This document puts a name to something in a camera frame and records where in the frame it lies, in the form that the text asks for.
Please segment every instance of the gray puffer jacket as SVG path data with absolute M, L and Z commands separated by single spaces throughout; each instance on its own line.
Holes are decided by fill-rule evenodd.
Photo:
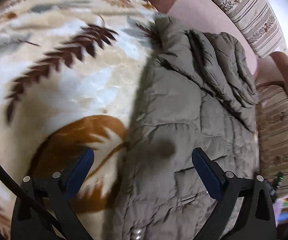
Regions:
M 258 99 L 242 45 L 173 18 L 156 26 L 164 53 L 143 74 L 109 239 L 193 239 L 215 206 L 191 162 L 196 147 L 224 171 L 253 175 Z

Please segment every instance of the cloth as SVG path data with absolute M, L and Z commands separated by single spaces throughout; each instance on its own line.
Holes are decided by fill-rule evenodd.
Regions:
M 216 205 L 192 165 L 196 147 L 224 171 L 253 176 L 258 96 L 241 44 L 174 18 L 155 23 L 163 53 L 143 76 L 109 239 L 194 238 Z
M 73 205 L 94 239 L 115 200 L 118 163 L 141 73 L 159 52 L 147 0 L 4 0 L 0 4 L 0 164 L 21 184 L 76 159 L 95 163 Z M 0 232 L 15 196 L 0 182 Z

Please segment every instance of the black cable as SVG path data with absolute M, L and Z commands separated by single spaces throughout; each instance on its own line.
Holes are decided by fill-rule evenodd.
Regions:
M 45 208 L 43 208 L 36 200 L 27 195 L 20 186 L 6 173 L 0 165 L 0 181 L 12 191 L 20 200 L 29 207 L 34 209 L 38 214 L 51 223 L 62 235 L 64 235 L 61 224 L 53 217 Z

